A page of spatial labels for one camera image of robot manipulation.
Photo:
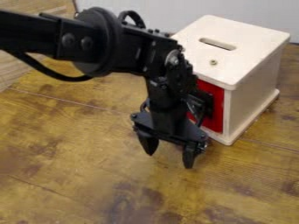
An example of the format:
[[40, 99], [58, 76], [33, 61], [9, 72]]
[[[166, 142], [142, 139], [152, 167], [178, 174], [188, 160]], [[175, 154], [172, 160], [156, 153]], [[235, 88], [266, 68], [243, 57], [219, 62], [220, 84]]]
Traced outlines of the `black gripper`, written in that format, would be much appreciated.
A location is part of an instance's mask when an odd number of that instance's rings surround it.
[[134, 130], [144, 152], [152, 156], [163, 140], [183, 146], [182, 161], [186, 169], [194, 166], [195, 158], [206, 151], [208, 135], [202, 130], [207, 115], [206, 101], [196, 93], [176, 99], [148, 97], [140, 111], [131, 115]]

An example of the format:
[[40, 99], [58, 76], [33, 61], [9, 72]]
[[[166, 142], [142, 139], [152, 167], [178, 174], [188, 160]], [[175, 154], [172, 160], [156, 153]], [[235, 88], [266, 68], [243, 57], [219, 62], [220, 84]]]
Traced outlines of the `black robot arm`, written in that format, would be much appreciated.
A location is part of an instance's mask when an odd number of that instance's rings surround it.
[[179, 144], [192, 168], [207, 147], [200, 126], [211, 97], [196, 87], [183, 46], [148, 29], [135, 11], [115, 15], [94, 7], [67, 19], [0, 10], [0, 50], [56, 80], [88, 81], [114, 72], [144, 77], [147, 98], [131, 115], [144, 152], [152, 155], [162, 140]]

